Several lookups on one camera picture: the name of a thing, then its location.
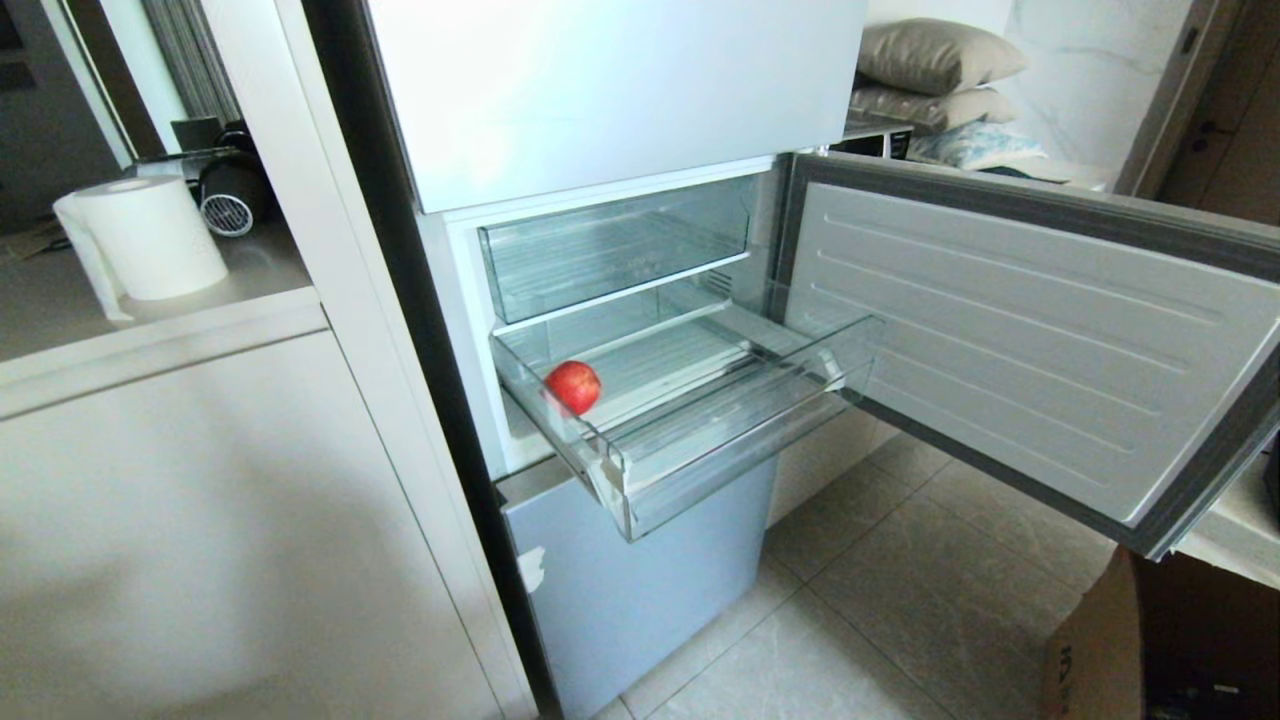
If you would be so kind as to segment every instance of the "red apple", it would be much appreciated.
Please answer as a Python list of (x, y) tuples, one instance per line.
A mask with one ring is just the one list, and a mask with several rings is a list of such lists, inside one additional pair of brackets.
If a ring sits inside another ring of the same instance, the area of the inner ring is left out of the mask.
[(547, 375), (547, 387), (575, 415), (590, 410), (596, 398), (600, 397), (600, 378), (595, 377), (595, 370), (590, 365), (577, 360), (567, 360), (557, 365)]

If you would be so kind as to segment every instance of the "curtain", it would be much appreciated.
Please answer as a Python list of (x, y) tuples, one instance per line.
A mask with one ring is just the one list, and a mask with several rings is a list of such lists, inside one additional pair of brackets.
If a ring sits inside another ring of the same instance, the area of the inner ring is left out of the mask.
[(142, 0), (178, 95), (191, 118), (241, 119), (200, 0)]

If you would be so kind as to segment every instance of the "pillow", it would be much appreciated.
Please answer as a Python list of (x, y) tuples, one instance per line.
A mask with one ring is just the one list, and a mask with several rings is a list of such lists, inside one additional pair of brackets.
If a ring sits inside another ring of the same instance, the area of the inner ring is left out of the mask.
[(906, 159), (961, 170), (995, 168), (1019, 158), (1047, 158), (1039, 142), (992, 123), (969, 123), (942, 135), (913, 137)]
[(1027, 69), (1027, 55), (984, 29), (932, 18), (867, 28), (858, 70), (884, 85), (948, 95)]
[(923, 133), (943, 132), (974, 120), (1007, 123), (1018, 119), (1018, 110), (1009, 99), (989, 87), (932, 97), (876, 85), (855, 90), (849, 109), (905, 120)]

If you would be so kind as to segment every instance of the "lower refrigerator door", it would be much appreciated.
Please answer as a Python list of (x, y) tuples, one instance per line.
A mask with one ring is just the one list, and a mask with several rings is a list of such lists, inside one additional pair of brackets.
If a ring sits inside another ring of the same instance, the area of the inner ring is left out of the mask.
[(755, 582), (777, 459), (635, 543), (554, 457), (498, 484), (564, 717), (590, 717)]

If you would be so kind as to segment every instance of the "paper towel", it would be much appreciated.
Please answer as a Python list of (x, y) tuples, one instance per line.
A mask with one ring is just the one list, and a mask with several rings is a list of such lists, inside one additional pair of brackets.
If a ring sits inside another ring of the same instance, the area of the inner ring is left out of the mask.
[[(54, 209), (95, 290), (113, 287), (113, 305), (122, 292), (163, 300), (227, 277), (223, 256), (178, 176), (109, 182), (73, 192)], [(95, 252), (104, 266), (95, 266)], [(106, 306), (101, 291), (99, 297)]]

